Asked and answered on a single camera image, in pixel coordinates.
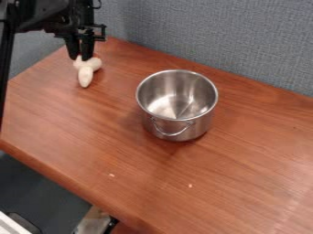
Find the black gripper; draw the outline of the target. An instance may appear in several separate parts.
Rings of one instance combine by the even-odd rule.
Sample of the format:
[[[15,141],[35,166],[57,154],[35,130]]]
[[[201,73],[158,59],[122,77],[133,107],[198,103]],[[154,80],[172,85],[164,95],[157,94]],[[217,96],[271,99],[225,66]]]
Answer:
[[[94,11],[102,7],[102,0],[98,0],[98,5],[94,4],[94,0],[69,2],[69,8],[44,24],[46,31],[65,39],[69,57],[73,60],[81,52],[82,60],[87,61],[93,57],[94,41],[107,39],[107,26],[94,22]]]

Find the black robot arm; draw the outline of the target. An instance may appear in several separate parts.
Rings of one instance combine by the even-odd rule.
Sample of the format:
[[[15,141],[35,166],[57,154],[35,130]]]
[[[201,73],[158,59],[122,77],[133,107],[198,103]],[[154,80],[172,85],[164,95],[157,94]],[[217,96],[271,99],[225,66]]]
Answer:
[[[95,22],[103,0],[0,0],[0,129],[16,37],[46,32],[65,41],[69,57],[89,60],[97,42],[107,40],[107,26]]]

